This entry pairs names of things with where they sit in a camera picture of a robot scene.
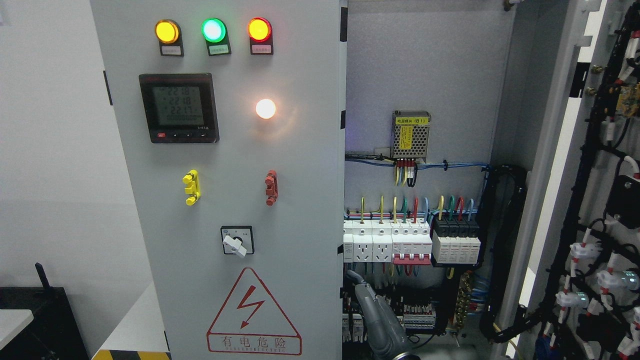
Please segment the grey second robot hand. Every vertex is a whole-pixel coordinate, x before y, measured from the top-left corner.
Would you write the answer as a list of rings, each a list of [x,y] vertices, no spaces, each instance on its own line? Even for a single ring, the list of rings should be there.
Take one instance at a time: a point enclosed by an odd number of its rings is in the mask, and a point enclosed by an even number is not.
[[[368,344],[375,360],[419,360],[391,306],[377,295],[374,287],[358,273],[348,269],[345,277],[354,282],[368,333]]]

